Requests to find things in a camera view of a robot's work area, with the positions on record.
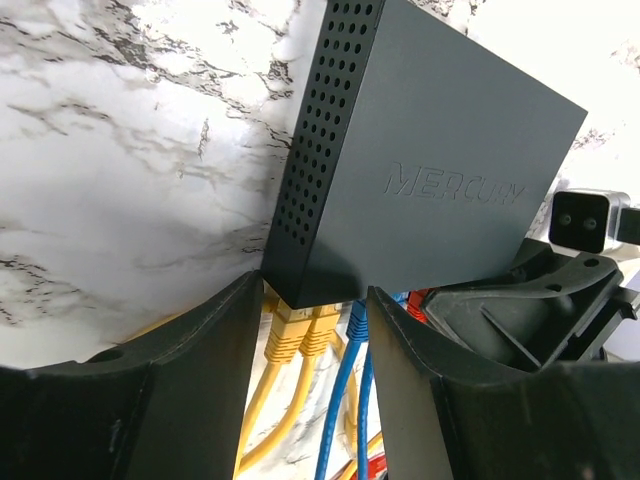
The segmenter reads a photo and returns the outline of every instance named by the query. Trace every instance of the white marble surface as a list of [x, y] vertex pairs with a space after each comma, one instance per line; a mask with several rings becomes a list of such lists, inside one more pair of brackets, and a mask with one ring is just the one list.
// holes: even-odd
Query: white marble surface
[[[557, 185], [640, 198], [637, 0], [414, 1], [591, 112]], [[0, 0], [0, 364], [84, 360], [259, 264], [325, 5]], [[311, 478], [322, 368], [245, 478]]]

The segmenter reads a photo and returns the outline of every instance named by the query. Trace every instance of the black plastic bracket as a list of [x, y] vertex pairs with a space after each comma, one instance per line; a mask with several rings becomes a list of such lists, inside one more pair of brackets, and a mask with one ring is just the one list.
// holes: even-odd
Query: black plastic bracket
[[621, 288], [615, 261], [572, 258], [526, 240], [501, 277], [434, 289], [422, 310], [429, 324], [480, 355], [535, 371], [556, 360], [590, 360], [624, 318], [636, 318], [638, 294]]
[[638, 478], [640, 365], [496, 363], [367, 298], [390, 479]]
[[262, 279], [84, 364], [0, 368], [0, 478], [231, 479]]

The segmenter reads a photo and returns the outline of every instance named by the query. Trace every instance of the mercury logo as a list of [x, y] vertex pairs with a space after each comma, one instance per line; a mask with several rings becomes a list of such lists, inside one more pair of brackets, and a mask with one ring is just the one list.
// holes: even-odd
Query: mercury logo
[[384, 193], [432, 200], [512, 205], [525, 189], [524, 185], [515, 183], [393, 162]]

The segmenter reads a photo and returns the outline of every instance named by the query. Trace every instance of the black plastic housing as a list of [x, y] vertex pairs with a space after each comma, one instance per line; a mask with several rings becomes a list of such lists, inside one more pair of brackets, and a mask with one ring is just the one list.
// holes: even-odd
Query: black plastic housing
[[640, 365], [557, 363], [528, 374], [367, 298], [370, 349], [394, 479], [631, 479]]
[[233, 478], [263, 283], [86, 363], [0, 368], [0, 479]]
[[557, 360], [596, 357], [624, 318], [636, 318], [638, 294], [607, 257], [554, 253], [527, 239], [509, 274], [430, 291], [429, 325], [496, 362], [536, 371]]
[[585, 115], [406, 0], [330, 1], [265, 279], [303, 308], [506, 271]]

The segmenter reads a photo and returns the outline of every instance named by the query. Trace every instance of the dark gray device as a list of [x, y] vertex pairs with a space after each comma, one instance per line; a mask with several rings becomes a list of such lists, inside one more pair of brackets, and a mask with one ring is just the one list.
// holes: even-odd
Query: dark gray device
[[406, 0], [329, 1], [266, 281], [303, 308], [508, 270], [585, 115]]

